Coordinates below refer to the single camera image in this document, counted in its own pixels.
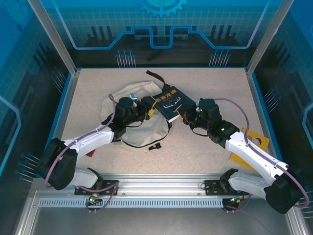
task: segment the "cloth bag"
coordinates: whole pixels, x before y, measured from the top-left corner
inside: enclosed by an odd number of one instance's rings
[[[154,96],[162,90],[154,82],[139,82],[130,84],[120,91],[112,94],[118,102],[122,97],[130,97],[135,93],[138,100],[145,96]],[[113,112],[113,104],[109,98],[102,102],[100,117],[105,120]],[[130,126],[139,126],[141,122],[134,122]],[[172,124],[168,123],[162,114],[155,110],[149,120],[145,120],[141,126],[135,128],[126,127],[126,133],[114,144],[131,151],[139,151],[149,148],[160,148],[160,142],[169,136]]]

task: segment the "book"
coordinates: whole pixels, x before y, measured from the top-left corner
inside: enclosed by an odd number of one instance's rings
[[[247,137],[250,141],[252,141],[255,145],[257,145],[262,150],[266,151],[266,149],[268,148],[269,138],[266,138],[265,136],[262,136],[251,130],[248,131]],[[233,160],[234,162],[239,163],[240,165],[243,165],[249,169],[254,170],[248,163],[242,160],[241,157],[239,157],[238,155],[234,153],[230,155],[230,159]]]
[[[179,117],[176,109],[181,104],[195,104],[191,98],[174,86],[171,86],[165,92],[153,96],[153,99],[156,101],[155,108],[162,113],[168,122],[172,122]]]

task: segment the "black mounting bracket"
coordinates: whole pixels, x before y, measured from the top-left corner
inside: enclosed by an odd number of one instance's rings
[[[113,184],[118,183],[118,182],[119,182],[118,180],[103,180],[101,188],[107,188],[110,185],[113,185]],[[113,191],[114,191],[114,187],[112,187],[108,190],[105,190],[103,192],[99,192],[99,196],[111,196]],[[90,195],[92,195],[92,192],[88,192],[88,191],[85,191],[79,187],[76,187],[74,194],[77,196],[90,196]]]
[[[241,196],[248,195],[246,192],[229,190],[225,192],[220,180],[205,180],[204,190],[206,196]]]

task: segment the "beige tabletop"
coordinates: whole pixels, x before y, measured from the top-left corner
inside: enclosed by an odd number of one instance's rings
[[[147,69],[81,69],[62,139],[71,139],[101,123],[102,101],[126,85],[140,81],[162,83],[147,75]],[[187,96],[199,98],[229,98],[245,110],[250,129],[262,134],[260,121],[244,69],[149,69],[162,76]],[[240,129],[246,121],[240,110],[226,101],[218,101],[223,119]],[[171,135],[161,143],[161,149],[132,152],[114,144],[96,149],[92,157],[82,157],[77,165],[91,167],[100,173],[125,174],[185,174],[224,173],[236,168],[246,173],[254,171],[232,160],[231,153],[209,138],[193,134],[179,119],[174,121]]]

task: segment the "dark blue book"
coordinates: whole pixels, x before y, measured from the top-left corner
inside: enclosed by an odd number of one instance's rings
[[[176,109],[182,105],[194,105],[195,102],[186,96],[176,87],[171,86],[170,89],[153,96],[156,101],[155,108],[162,113],[168,122],[172,122],[179,117]]]

